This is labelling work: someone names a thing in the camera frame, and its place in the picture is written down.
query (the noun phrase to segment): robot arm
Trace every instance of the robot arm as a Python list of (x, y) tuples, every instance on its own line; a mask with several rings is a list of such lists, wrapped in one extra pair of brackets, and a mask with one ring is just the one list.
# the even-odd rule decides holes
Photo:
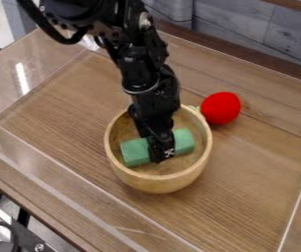
[[(128, 114), (147, 138), (152, 162), (175, 156), (172, 115), (180, 108), (180, 84), (165, 59), (167, 43), (140, 0), (17, 0), (46, 34), (72, 44), (89, 33), (108, 51), (130, 95)], [(74, 31), (65, 38), (52, 24)]]

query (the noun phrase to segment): green foam block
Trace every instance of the green foam block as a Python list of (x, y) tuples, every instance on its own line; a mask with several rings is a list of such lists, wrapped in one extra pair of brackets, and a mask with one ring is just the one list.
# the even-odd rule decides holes
[[(188, 129), (173, 131), (176, 140), (176, 156), (191, 153), (195, 147), (195, 141)], [(145, 138), (134, 139), (120, 144), (122, 161), (126, 167), (133, 167), (148, 163), (148, 142)]]

